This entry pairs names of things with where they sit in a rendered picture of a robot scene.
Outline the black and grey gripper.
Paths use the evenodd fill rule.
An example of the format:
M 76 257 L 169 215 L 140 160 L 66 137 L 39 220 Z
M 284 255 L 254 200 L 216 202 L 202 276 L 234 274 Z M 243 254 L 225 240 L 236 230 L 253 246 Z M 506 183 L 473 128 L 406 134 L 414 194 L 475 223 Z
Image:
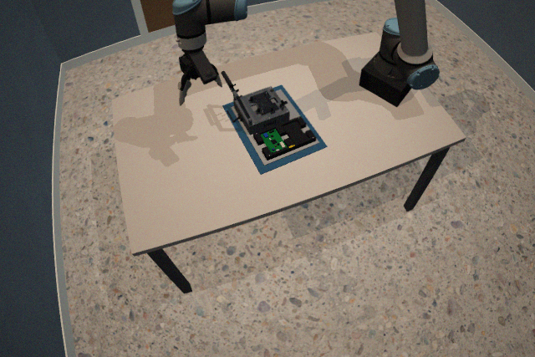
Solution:
M 191 61 L 188 59 L 189 54 L 197 53 L 201 50 L 203 50 L 204 46 L 195 49 L 195 50 L 184 50 L 182 51 L 185 53 L 183 56 L 179 57 L 180 67 L 181 71 L 184 73 L 181 77 L 181 81 L 178 83 L 178 89 L 180 90 L 180 97 L 179 97 L 179 104 L 180 106 L 185 102 L 185 97 L 187 96 L 187 90 L 191 87 L 191 79 L 196 80 L 197 78 L 200 78 L 197 74 L 194 66 L 191 64 Z M 184 57 L 184 58 L 183 58 Z M 219 76 L 219 73 L 217 71 L 217 68 L 211 64 L 211 66 L 214 68 L 214 70 L 217 72 L 217 79 L 214 80 L 217 82 L 217 84 L 222 87 L 222 82 Z

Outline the green circuit board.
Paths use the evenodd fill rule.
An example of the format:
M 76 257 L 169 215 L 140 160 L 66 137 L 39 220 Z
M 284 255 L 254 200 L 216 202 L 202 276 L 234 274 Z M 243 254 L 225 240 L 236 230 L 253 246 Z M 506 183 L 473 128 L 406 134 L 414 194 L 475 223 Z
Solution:
M 287 147 L 276 129 L 263 133 L 260 136 L 263 138 L 263 142 L 271 151 L 271 153 Z

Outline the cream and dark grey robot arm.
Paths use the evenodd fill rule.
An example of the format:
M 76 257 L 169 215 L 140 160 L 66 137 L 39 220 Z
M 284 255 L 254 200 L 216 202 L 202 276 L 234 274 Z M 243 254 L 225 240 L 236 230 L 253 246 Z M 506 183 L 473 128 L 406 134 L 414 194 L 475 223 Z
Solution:
M 205 25 L 247 18 L 247 0 L 174 0 L 172 6 L 176 41 L 184 50 L 206 44 Z M 385 21 L 373 69 L 382 79 L 406 80 L 412 89 L 425 89 L 440 75 L 427 40 L 425 0 L 395 0 L 395 10 L 397 18 Z M 217 79 L 203 50 L 189 54 L 188 58 L 203 84 Z

